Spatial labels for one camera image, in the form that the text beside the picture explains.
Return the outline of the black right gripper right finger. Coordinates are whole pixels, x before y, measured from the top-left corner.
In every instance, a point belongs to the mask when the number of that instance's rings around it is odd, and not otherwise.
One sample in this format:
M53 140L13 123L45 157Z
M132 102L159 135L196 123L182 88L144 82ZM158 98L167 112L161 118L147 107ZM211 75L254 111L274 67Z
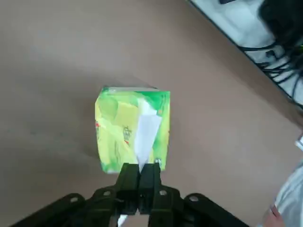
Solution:
M139 182L139 212L149 227L246 227L247 224L210 200L162 184L158 163L145 164Z

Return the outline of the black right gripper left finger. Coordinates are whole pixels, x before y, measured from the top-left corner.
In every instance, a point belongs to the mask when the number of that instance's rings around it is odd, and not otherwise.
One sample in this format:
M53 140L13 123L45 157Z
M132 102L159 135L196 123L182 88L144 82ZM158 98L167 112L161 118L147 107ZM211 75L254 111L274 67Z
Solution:
M136 213L139 166L123 164L114 185L89 199L70 193L14 224L15 227L116 227L121 215Z

